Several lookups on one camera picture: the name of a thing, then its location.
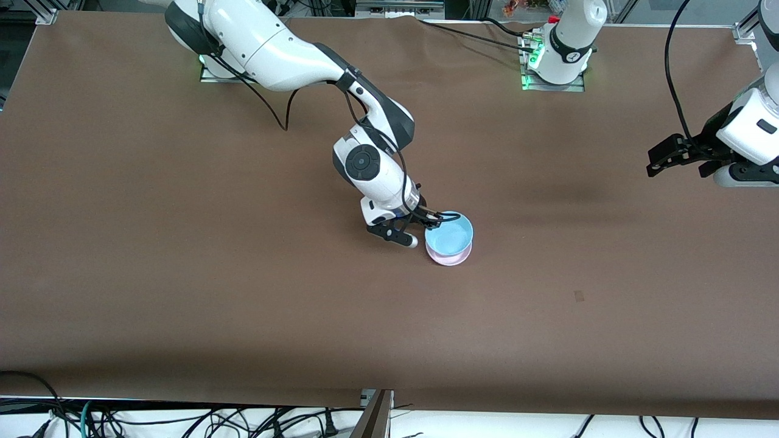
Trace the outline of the orange toy clutter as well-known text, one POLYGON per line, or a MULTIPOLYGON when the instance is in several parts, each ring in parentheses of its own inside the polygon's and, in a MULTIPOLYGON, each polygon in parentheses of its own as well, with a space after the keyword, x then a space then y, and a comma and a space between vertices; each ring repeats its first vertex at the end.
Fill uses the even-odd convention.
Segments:
POLYGON ((503 16, 512 18, 516 14, 541 14, 543 16, 559 16, 567 8, 568 0, 505 0, 503 16))

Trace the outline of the aluminium profile post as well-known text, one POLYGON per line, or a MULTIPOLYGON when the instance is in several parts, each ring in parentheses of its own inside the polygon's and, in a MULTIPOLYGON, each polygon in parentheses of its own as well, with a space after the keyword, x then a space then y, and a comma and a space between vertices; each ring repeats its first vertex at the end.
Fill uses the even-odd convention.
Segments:
POLYGON ((393 390, 364 390, 367 405, 349 438, 390 438, 393 390))

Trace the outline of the pink bowl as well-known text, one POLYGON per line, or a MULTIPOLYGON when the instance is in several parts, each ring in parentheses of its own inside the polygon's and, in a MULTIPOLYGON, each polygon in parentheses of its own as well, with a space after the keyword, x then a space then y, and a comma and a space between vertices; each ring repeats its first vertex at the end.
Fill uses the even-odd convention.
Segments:
POLYGON ((472 240, 430 240, 425 242, 426 252, 442 266, 456 266, 467 260, 473 248, 472 240))

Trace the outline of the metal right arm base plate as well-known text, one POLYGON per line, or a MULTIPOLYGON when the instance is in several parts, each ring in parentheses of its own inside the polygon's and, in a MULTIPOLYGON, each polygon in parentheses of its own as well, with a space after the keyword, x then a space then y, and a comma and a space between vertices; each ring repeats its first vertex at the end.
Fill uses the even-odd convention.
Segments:
POLYGON ((202 64, 202 70, 200 73, 201 82, 206 83, 239 83, 239 78, 226 67, 222 66, 219 61, 215 61, 211 57, 205 55, 198 56, 198 60, 202 64))

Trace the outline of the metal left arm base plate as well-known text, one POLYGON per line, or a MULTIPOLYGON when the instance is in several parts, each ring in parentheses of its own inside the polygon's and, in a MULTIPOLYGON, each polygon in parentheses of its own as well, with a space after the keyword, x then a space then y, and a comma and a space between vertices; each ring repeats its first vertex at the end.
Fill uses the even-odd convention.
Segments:
POLYGON ((524 91, 584 92, 584 72, 592 50, 560 53, 548 47, 542 33, 518 37, 520 75, 524 91))

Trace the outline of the light blue bowl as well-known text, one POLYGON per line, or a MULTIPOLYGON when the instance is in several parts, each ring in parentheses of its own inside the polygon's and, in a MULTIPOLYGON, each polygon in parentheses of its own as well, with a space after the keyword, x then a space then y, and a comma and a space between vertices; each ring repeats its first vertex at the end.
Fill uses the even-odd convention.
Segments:
POLYGON ((445 211, 439 227, 425 231, 425 242, 441 256, 455 256, 464 252, 473 242, 473 225, 462 213, 445 211))

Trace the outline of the grey power strip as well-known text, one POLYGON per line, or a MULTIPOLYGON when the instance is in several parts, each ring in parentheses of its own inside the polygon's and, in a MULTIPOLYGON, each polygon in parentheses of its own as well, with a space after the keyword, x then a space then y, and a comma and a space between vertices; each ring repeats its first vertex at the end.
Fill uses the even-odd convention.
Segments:
POLYGON ((444 0, 355 0, 356 18, 445 19, 444 0))

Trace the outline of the brown table cover sheet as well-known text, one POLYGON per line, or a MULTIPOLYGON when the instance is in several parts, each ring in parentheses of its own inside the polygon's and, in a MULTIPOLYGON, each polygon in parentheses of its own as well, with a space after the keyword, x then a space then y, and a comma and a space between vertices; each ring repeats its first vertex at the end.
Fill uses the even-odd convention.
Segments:
POLYGON ((64 397, 779 419, 779 189, 646 176, 679 128, 665 29, 606 28, 585 92, 532 92, 512 50, 411 17, 288 26, 411 111, 409 174, 470 218, 470 257, 365 230, 336 87, 284 132, 161 14, 62 13, 0 113, 0 370, 64 397))

